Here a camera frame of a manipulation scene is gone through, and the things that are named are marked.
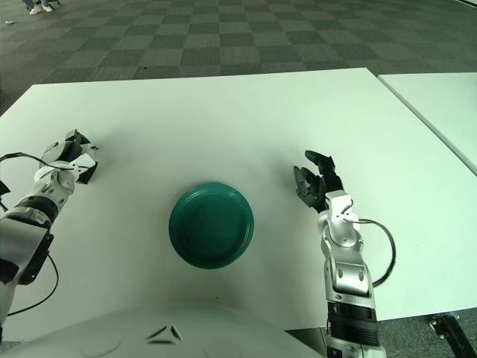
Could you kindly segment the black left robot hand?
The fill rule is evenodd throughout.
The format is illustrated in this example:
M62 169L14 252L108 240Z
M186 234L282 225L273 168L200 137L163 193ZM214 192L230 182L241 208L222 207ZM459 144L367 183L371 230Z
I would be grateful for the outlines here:
M68 163L67 168L73 169L73 173L78 176L76 182L88 184L98 167L95 159L98 149L97 145L74 129L66 134L62 142L55 142L47 147L41 159L58 167L60 165L57 162Z

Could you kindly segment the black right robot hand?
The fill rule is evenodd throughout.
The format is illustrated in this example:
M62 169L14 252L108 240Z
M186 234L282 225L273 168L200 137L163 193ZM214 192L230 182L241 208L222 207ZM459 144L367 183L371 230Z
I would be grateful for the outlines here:
M332 157L315 151L305 151L305 157L318 168L318 174L305 167L294 166L294 179L297 185L296 194L307 207L321 213L328 209L325 194L343 190L340 177L335 173Z

